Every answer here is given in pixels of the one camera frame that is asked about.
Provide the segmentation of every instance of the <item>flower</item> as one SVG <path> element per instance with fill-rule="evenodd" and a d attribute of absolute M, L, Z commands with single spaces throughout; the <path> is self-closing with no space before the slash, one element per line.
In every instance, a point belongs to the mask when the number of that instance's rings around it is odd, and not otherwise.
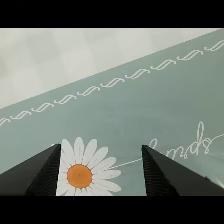
<path fill-rule="evenodd" d="M 110 191 L 118 192 L 121 188 L 108 179 L 121 174 L 120 170 L 110 170 L 116 158 L 106 158 L 107 147 L 97 152 L 97 140 L 92 139 L 84 150 L 82 138 L 74 143 L 62 140 L 60 167 L 56 195 L 65 196 L 112 196 Z"/>

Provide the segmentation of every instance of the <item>sage green surface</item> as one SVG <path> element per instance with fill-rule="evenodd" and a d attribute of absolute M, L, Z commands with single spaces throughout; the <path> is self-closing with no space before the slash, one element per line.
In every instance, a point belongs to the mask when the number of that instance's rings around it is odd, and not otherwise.
<path fill-rule="evenodd" d="M 205 125 L 204 136 L 224 134 L 224 46 L 207 51 L 224 39 L 224 30 L 206 34 L 130 63 L 96 74 L 78 82 L 52 90 L 0 110 L 0 119 L 10 119 L 0 126 L 0 173 L 45 150 L 53 143 L 67 139 L 72 145 L 81 137 L 85 146 L 95 138 L 98 148 L 107 146 L 108 156 L 116 157 L 116 165 L 141 158 L 141 145 L 158 139 L 156 150 L 179 146 L 187 148 L 196 141 L 198 123 Z M 177 60 L 193 50 L 189 60 Z M 162 70 L 151 69 L 165 60 L 174 60 Z M 149 69 L 136 79 L 125 78 L 139 69 Z M 112 87 L 102 87 L 121 78 Z M 87 96 L 79 96 L 91 86 L 99 87 Z M 68 94 L 65 104 L 54 103 Z M 42 112 L 33 112 L 44 103 L 52 103 Z M 186 159 L 178 152 L 175 160 L 212 181 L 224 182 L 224 137 L 216 139 L 199 154 Z M 113 182 L 121 186 L 114 195 L 145 195 L 142 161 L 118 167 L 121 175 Z"/>

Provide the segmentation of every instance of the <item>white decorative border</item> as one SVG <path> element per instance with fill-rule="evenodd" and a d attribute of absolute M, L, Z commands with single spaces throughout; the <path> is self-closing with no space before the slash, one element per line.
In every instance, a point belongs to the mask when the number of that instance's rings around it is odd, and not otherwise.
<path fill-rule="evenodd" d="M 204 47 L 204 50 L 205 51 L 217 51 L 217 50 L 219 50 L 223 46 L 224 46 L 224 40 L 221 40 L 218 43 L 216 43 L 214 46 L 212 46 L 211 48 Z M 193 51 L 191 51 L 190 53 L 188 53 L 184 57 L 177 56 L 176 58 L 177 58 L 178 61 L 189 61 L 193 57 L 195 57 L 196 55 L 199 55 L 199 54 L 203 55 L 204 52 L 200 51 L 200 50 L 193 50 Z M 174 61 L 174 60 L 171 60 L 171 59 L 167 59 L 167 60 L 163 61 L 162 63 L 160 63 L 157 67 L 150 66 L 150 69 L 152 69 L 152 70 L 163 70 L 170 64 L 176 65 L 177 61 Z M 148 73 L 149 74 L 150 71 L 148 69 L 139 69 L 138 71 L 136 71 L 134 74 L 132 74 L 130 76 L 125 75 L 125 78 L 126 79 L 137 79 L 144 73 Z M 117 85 L 117 83 L 120 83 L 120 82 L 125 82 L 125 79 L 123 79 L 123 78 L 114 78 L 110 82 L 108 82 L 106 85 L 100 83 L 100 86 L 102 88 L 111 88 L 111 87 Z M 92 92 L 95 92 L 95 90 L 100 91 L 100 87 L 91 86 L 88 89 L 86 89 L 83 93 L 77 92 L 77 96 L 88 96 Z M 55 104 L 62 105 L 62 104 L 66 104 L 71 99 L 77 99 L 77 96 L 75 96 L 73 94 L 69 94 L 69 95 L 64 96 L 61 100 L 59 100 L 59 101 L 54 100 L 53 102 Z M 54 106 L 55 105 L 53 103 L 44 103 L 40 107 L 38 107 L 37 109 L 31 108 L 31 111 L 40 113 L 40 112 L 45 111 L 48 107 L 54 107 Z M 10 118 L 11 118 L 11 120 L 21 120 L 26 115 L 32 115 L 32 113 L 30 111 L 22 111 L 22 112 L 20 112 L 16 116 L 10 116 Z M 2 126 L 5 123 L 10 123 L 11 120 L 9 118 L 1 118 L 0 119 L 0 126 Z"/>

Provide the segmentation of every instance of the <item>gray checkered pattern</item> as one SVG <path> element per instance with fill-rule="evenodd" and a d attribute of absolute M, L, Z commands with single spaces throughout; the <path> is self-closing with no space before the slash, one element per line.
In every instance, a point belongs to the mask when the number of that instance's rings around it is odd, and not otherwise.
<path fill-rule="evenodd" d="M 0 29 L 0 108 L 217 29 Z"/>

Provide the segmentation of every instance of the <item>yellow flower center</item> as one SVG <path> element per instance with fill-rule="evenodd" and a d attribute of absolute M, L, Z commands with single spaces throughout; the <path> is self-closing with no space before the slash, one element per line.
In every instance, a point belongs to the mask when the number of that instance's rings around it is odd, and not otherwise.
<path fill-rule="evenodd" d="M 67 180 L 73 187 L 85 188 L 92 182 L 92 172 L 88 167 L 76 164 L 69 168 Z"/>

